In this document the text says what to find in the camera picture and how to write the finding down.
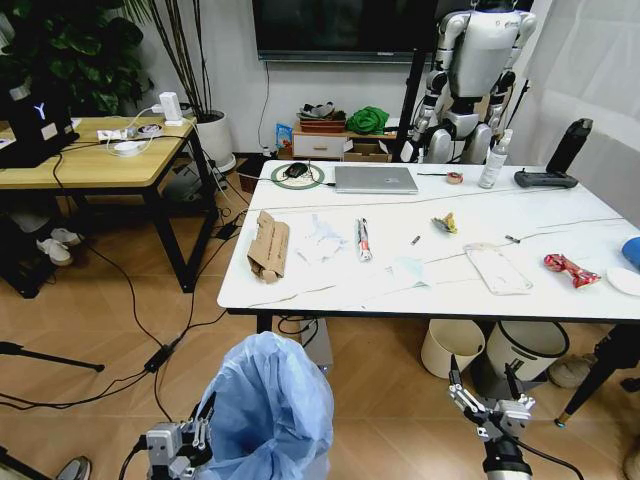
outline wooden floor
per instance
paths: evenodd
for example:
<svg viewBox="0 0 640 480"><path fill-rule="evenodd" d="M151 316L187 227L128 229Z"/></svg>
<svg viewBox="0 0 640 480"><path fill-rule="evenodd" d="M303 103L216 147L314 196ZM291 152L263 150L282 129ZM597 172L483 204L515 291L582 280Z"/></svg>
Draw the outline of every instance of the wooden floor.
<svg viewBox="0 0 640 480"><path fill-rule="evenodd" d="M235 174L232 175L237 185ZM237 212L218 195L219 205ZM190 249L197 219L176 219L181 244ZM139 218L106 222L91 239L132 277L140 321L163 342L187 322L191 296L182 294L153 226ZM220 244L212 239L210 254ZM198 282L194 322L215 319L216 297L233 242ZM37 360L4 357L0 391L37 401L71 401L95 395L113 379L138 372L155 344L136 327L128 286L120 274L90 251L73 251L75 263L59 269L57 283L35 300L23 300L0 283L0 339L32 350L105 363L100 374ZM447 382L418 362L426 320L328 319L335 366L329 376L335 396L333 480L481 479L484 451L474 427L447 396ZM161 399L174 418L185 418L215 375L225 352L254 332L250 317L224 317L192 330L163 372ZM591 351L605 326L568 325L572 351ZM553 385L534 391L535 422L524 440L576 464L587 479L619 479L620 465L640 432L640 401L618 385L617 374L572 419L567 430L552 419L572 392ZM0 445L47 475L67 459L90 457L94 480L117 478L139 434L163 419L153 398L153 378L96 403L69 410L17 412L0 406ZM536 478L573 479L571 472L526 455ZM147 460L138 455L127 478L144 478Z"/></svg>

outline laptop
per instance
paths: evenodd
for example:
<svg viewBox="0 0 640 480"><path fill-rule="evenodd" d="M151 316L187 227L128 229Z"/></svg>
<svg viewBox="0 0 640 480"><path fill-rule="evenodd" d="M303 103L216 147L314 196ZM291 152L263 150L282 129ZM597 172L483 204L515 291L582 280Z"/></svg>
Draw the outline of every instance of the laptop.
<svg viewBox="0 0 640 480"><path fill-rule="evenodd" d="M335 174L338 193L418 193L406 167L336 167Z"/></svg>

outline green cloth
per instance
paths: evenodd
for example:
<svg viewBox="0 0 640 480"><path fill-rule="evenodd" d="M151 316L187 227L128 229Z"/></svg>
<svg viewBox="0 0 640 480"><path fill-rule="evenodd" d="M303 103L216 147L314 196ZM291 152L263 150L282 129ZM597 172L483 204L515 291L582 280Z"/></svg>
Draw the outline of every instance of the green cloth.
<svg viewBox="0 0 640 480"><path fill-rule="evenodd" d="M382 135L389 114L377 107L365 107L358 110L347 120L347 130L359 133L360 135Z"/></svg>

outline television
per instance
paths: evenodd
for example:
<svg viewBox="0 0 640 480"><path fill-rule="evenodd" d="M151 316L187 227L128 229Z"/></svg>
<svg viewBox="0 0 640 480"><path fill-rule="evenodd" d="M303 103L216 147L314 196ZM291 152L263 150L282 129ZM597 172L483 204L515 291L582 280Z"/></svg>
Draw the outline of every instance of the television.
<svg viewBox="0 0 640 480"><path fill-rule="evenodd" d="M529 10L532 2L520 0L517 8ZM258 58L411 63L414 49L433 51L437 19L469 5L469 0L253 0Z"/></svg>

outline white bottle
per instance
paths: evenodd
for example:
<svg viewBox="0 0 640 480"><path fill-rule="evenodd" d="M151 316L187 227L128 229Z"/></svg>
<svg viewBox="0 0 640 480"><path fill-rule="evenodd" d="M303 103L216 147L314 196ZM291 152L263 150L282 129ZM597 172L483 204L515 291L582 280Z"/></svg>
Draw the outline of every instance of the white bottle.
<svg viewBox="0 0 640 480"><path fill-rule="evenodd" d="M512 134L513 130L505 130L500 142L489 152L487 164L484 166L482 175L480 175L478 186L482 188L493 188L495 185L498 175L500 175L500 170L509 156L509 143L511 142Z"/></svg>

